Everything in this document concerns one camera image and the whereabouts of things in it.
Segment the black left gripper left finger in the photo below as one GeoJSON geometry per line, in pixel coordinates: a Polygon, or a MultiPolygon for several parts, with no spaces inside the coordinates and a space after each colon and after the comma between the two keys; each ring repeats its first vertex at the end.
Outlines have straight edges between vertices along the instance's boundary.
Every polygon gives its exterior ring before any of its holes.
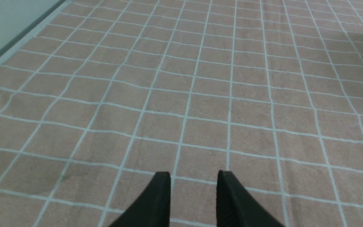
{"type": "Polygon", "coordinates": [[[170,173],[156,172],[144,191],[110,227],[170,226],[170,190],[170,173]]]}

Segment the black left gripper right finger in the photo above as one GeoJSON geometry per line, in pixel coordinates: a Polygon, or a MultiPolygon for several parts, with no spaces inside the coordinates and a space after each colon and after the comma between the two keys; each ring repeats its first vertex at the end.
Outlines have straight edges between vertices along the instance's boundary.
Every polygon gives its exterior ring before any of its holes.
{"type": "Polygon", "coordinates": [[[282,227],[231,171],[220,170],[216,185],[216,226],[282,227]]]}

